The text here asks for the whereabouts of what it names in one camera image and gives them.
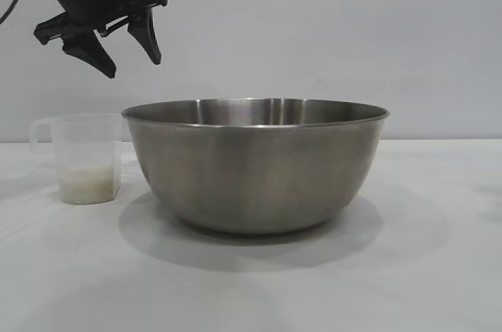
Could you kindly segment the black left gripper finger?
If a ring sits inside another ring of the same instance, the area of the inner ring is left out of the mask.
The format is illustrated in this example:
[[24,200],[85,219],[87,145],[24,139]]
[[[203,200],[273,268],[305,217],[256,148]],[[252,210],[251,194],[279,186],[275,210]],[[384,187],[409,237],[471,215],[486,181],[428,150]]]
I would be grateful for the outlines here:
[[162,62],[162,54],[155,36],[153,12],[151,8],[131,16],[127,31],[141,45],[153,64]]
[[63,51],[71,57],[86,62],[108,78],[114,78],[116,65],[92,31],[63,38]]

